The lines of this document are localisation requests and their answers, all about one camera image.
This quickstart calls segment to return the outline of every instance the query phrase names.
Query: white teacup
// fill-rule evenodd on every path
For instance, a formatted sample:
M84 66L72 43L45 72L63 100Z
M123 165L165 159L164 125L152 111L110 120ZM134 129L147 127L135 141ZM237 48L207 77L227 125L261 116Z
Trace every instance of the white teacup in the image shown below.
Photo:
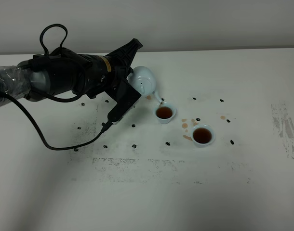
M169 118L167 118L167 119L162 119L162 118L158 117L158 116L157 116L157 110L159 109L159 107L168 107L168 108L170 108L171 111L172 111L172 113L173 113L172 116L169 117ZM158 119L158 121L159 121L161 124L167 124L167 123L169 123L169 122L171 121L171 119L175 116L175 114L176 114L176 108L175 108L172 104L163 101L163 102L161 103L161 106L160 106L160 103L157 104L157 106L156 106L155 109L153 110L153 114L155 115L155 117Z
M211 133L211 139L210 139L210 141L208 143L199 143L199 142L197 142L194 139L193 133L194 133L194 131L196 129L199 129L199 128L204 128L204 129L207 129L208 131L210 131L210 133ZM198 124L198 125L194 126L194 128L192 129L192 131L191 131L191 138L192 138L195 146L202 148L202 147L208 146L209 144L211 144L215 140L215 133L214 133L214 130L210 126L208 126L206 124Z

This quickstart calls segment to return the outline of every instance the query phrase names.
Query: wall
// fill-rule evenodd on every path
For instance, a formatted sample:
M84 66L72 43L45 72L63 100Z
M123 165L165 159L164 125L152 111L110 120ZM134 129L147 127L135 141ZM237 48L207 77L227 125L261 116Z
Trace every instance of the wall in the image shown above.
M76 52L113 50L139 39L142 51L294 46L294 0L0 0L0 53L42 51L41 31L64 24ZM58 46L52 29L45 44Z

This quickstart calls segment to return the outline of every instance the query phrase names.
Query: black cable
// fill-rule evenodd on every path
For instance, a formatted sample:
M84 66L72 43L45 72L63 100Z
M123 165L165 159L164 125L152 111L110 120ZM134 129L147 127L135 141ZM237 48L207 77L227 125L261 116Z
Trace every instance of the black cable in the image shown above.
M41 46L42 46L43 49L44 49L44 56L48 56L48 55L49 55L49 50L46 48L46 46L45 46L44 43L43 43L43 36L44 36L45 32L46 32L48 29L52 28L52 27L60 27L60 28L63 28L63 29L65 30L65 32L66 32L66 36L64 37L64 40L62 40L62 42L60 43L60 46L59 46L59 50L60 50L60 54L61 54L61 55L62 55L62 44L64 43L64 41L66 40L67 35L68 35L68 30L67 30L67 28L66 28L64 25L61 25L61 24L52 24L52 25L46 27L46 28L42 31L42 33L40 34L40 44L41 44Z
M112 126L112 123L111 122L107 122L101 129L100 133L95 137L93 138L92 140L86 142L86 143L82 143L82 144L79 144L79 145L75 145L75 146L70 146L70 147L64 147L64 148L55 148L55 147L52 147L50 146L47 141L45 140L44 136L43 136L43 133L42 131L40 130L39 126L37 125L36 121L34 120L34 118L31 116L31 114L27 111L27 109L19 102L17 101L15 98L13 98L12 96L0 91L0 97L3 97L3 98L6 98L10 101L12 101L16 106L19 107L19 109L22 110L22 112L27 116L27 118L30 120L30 122L32 123L32 125L35 127L37 133L39 134L43 144L51 149L51 150L55 150L55 151L61 151L61 150L69 150L69 149L74 149L74 148L80 148L80 147L83 147L83 146L86 146L88 144L91 144L92 142L96 141L101 135L102 133L104 133L106 130L108 130L110 128L110 126Z
M73 102L73 101L76 101L78 100L80 97L83 96L83 94L85 93L85 89L86 89L86 86L87 86L87 82L88 82L88 79L86 78L86 72L85 72L85 69L84 67L78 63L77 61L73 60L73 59L69 59L69 58L63 58L63 57L59 57L59 58L56 58L56 59L51 59L51 62L56 62L56 61L59 61L59 60L65 60L65 61L70 61L74 64L76 64L79 69L82 71L82 74L84 76L84 86L82 88L82 90L80 91L80 93L72 98L69 98L69 99L62 99L62 98L58 98L58 97L55 97L55 96L52 96L44 91L41 91L39 89L36 89L36 88L32 88L31 90L45 98L48 98L50 100L53 100L53 101L56 101L56 102L61 102L61 103L69 103L69 102Z

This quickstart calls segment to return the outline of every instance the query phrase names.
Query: tea stain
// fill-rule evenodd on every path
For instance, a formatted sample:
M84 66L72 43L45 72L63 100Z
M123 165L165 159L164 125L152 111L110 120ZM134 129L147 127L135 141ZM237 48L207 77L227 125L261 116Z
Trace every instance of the tea stain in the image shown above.
M195 125L198 124L197 122L195 122L195 119L191 119L191 122L192 122L192 125L193 125L193 126L195 126Z
M189 136L183 135L183 137L184 137L185 139L189 140L189 141L193 141L192 138L189 137Z

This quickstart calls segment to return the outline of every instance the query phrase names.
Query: robotic arm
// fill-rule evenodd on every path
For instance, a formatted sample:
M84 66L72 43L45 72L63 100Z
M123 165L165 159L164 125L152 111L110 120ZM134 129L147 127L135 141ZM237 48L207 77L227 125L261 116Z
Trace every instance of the robotic arm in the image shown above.
M43 44L43 36L48 29L56 26L63 28L66 36L60 47L49 54ZM63 25L50 25L40 36L44 55L36 54L33 59L20 62L18 66L0 67L0 106L9 102L15 103L32 122L44 145L52 150L68 150L94 142L112 124L118 123L141 96L127 80L127 76L133 71L130 67L133 58L137 50L143 46L137 39L132 39L128 44L105 56L98 56L76 54L63 48L62 44L66 37L67 29ZM70 99L55 97L69 90L76 96ZM48 98L67 103L79 99L84 94L93 99L104 91L117 102L107 115L108 122L93 140L65 148L51 147L35 120L17 101L24 97L35 102Z

